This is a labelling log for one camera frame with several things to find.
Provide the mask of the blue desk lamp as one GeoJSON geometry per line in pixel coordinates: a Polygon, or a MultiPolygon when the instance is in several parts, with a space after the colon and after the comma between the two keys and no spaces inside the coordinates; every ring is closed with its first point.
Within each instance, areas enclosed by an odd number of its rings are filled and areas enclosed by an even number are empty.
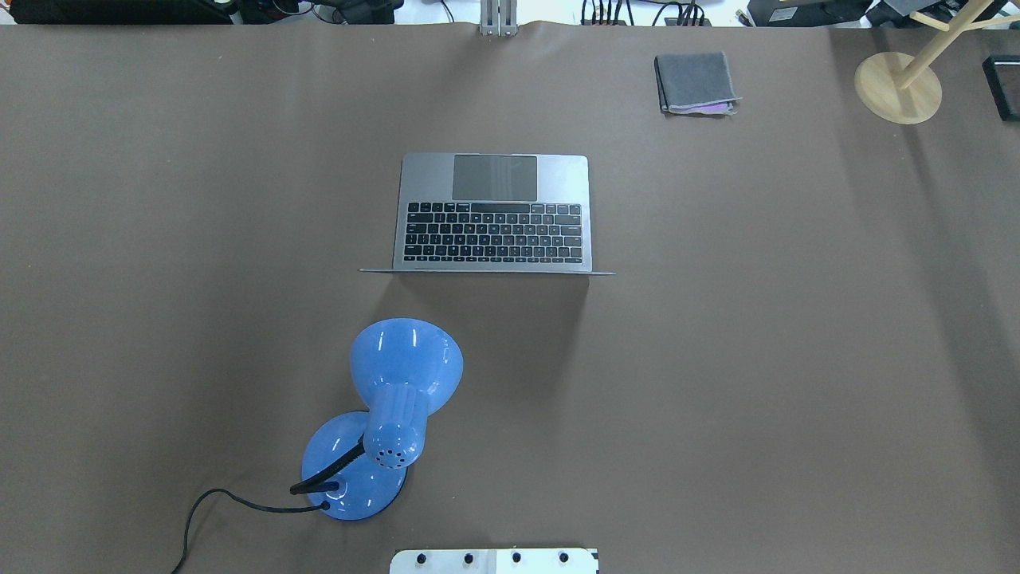
{"type": "Polygon", "coordinates": [[[336,415],[311,436],[290,491],[336,520],[360,521],[401,493],[423,453],[429,416],[454,395],[464,359],[435,324],[391,317],[357,335],[350,367],[365,408],[336,415]]]}

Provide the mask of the black box at table edge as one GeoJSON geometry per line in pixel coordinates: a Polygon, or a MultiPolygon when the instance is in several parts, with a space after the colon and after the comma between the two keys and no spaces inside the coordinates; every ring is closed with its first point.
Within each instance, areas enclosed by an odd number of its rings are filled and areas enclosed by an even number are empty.
{"type": "Polygon", "coordinates": [[[1019,121],[1019,56],[992,54],[984,59],[983,71],[999,117],[1019,121]]]}

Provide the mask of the folded grey cloth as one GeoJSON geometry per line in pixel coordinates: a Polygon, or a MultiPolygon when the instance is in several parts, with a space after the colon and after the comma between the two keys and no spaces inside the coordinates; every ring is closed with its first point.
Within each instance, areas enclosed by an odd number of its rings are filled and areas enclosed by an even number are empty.
{"type": "Polygon", "coordinates": [[[740,100],[724,52],[659,54],[653,59],[665,114],[732,116],[740,100]]]}

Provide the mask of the wooden stand with round base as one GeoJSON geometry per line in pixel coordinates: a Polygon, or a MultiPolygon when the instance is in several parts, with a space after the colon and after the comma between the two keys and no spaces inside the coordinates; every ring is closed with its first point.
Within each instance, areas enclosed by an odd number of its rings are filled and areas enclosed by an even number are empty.
{"type": "Polygon", "coordinates": [[[937,30],[918,56],[900,52],[874,54],[861,62],[853,76],[857,97],[874,114],[896,124],[918,124],[940,108],[944,91],[930,65],[957,37],[967,30],[1019,21],[1019,15],[981,19],[991,1],[969,1],[948,23],[919,11],[908,17],[937,30]]]}

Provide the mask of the aluminium profile post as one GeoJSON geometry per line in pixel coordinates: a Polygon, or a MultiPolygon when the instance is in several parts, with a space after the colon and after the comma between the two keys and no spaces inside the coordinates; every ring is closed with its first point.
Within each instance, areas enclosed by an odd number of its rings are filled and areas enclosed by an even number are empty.
{"type": "Polygon", "coordinates": [[[484,37],[513,37],[518,33],[517,0],[482,0],[480,34],[484,37]]]}

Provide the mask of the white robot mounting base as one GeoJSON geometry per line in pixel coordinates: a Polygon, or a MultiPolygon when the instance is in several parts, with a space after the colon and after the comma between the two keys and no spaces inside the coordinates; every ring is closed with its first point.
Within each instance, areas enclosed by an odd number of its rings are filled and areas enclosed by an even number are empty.
{"type": "Polygon", "coordinates": [[[597,549],[406,549],[390,560],[390,573],[598,573],[597,549]]]}

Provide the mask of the grey laptop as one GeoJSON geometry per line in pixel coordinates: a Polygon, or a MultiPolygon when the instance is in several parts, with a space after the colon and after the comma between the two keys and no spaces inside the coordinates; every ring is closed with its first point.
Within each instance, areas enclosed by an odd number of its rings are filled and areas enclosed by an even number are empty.
{"type": "Polygon", "coordinates": [[[593,253],[586,156],[404,156],[391,273],[594,275],[593,253]]]}

